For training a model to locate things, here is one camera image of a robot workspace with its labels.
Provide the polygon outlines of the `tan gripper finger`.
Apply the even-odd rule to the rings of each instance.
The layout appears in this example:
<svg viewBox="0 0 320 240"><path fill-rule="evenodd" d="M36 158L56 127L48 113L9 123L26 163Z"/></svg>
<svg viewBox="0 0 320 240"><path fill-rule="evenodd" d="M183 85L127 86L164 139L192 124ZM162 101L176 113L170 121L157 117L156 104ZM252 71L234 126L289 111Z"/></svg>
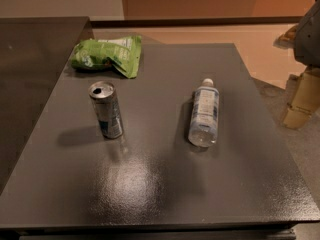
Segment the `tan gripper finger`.
<svg viewBox="0 0 320 240"><path fill-rule="evenodd" d="M299 76L287 80L287 102L282 124L290 129L303 127L320 108L320 69L308 66Z"/></svg>
<svg viewBox="0 0 320 240"><path fill-rule="evenodd" d="M280 35L274 41L274 45L282 49L293 49L295 46L296 33L297 26L294 25L290 29L288 29L284 34Z"/></svg>

